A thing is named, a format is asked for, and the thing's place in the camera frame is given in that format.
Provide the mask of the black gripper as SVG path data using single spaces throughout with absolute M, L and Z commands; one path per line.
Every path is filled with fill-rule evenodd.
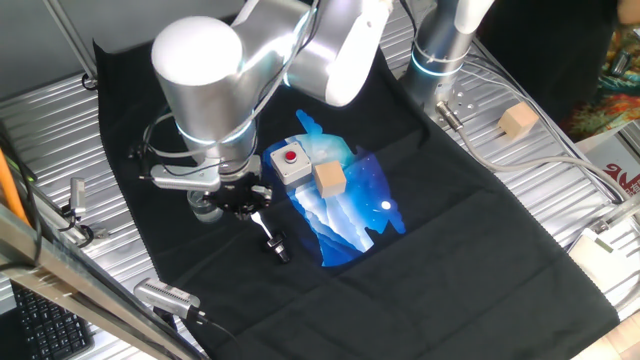
M 225 212 L 234 213 L 239 220 L 248 221 L 253 214 L 252 201 L 257 206 L 269 206 L 272 196 L 273 189 L 269 185 L 251 187 L 248 180 L 238 180 L 222 182 L 219 189 L 207 193 L 205 199 Z

